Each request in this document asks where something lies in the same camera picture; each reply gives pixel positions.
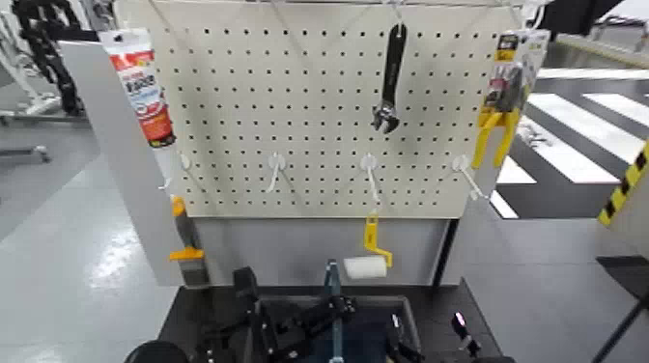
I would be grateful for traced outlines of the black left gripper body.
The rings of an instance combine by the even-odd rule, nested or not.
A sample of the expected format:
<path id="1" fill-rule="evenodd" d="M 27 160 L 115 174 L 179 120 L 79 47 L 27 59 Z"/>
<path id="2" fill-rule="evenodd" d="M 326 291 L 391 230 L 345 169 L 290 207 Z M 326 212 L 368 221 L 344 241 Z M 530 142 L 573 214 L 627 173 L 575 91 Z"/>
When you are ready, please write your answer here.
<path id="1" fill-rule="evenodd" d="M 255 362 L 297 362 L 305 357 L 305 332 L 293 317 L 278 320 L 260 303 L 252 313 Z"/>

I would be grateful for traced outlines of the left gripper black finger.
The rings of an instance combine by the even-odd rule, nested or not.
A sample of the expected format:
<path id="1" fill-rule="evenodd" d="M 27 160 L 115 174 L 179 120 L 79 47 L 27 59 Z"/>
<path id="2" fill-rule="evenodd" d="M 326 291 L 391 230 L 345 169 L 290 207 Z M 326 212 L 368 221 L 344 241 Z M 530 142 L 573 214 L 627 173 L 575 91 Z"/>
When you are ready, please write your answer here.
<path id="1" fill-rule="evenodd" d="M 356 300 L 344 295 L 322 299 L 315 306 L 298 314 L 298 325 L 303 330 L 324 330 L 337 321 L 346 321 L 356 312 Z"/>
<path id="2" fill-rule="evenodd" d="M 259 292 L 257 278 L 250 266 L 236 269 L 233 272 L 236 300 L 243 309 L 250 324 L 258 324 Z"/>

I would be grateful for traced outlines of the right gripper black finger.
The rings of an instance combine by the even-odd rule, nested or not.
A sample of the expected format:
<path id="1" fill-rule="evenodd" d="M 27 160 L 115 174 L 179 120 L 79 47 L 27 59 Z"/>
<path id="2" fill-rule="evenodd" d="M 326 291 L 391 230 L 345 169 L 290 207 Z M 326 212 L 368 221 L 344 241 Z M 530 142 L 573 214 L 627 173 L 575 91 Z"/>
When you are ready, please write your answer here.
<path id="1" fill-rule="evenodd" d="M 451 326 L 460 339 L 459 350 L 465 351 L 470 357 L 477 357 L 482 347 L 470 334 L 465 317 L 461 312 L 453 314 Z"/>
<path id="2" fill-rule="evenodd" d="M 424 355 L 406 344 L 401 319 L 392 314 L 387 324 L 387 361 L 422 363 Z"/>

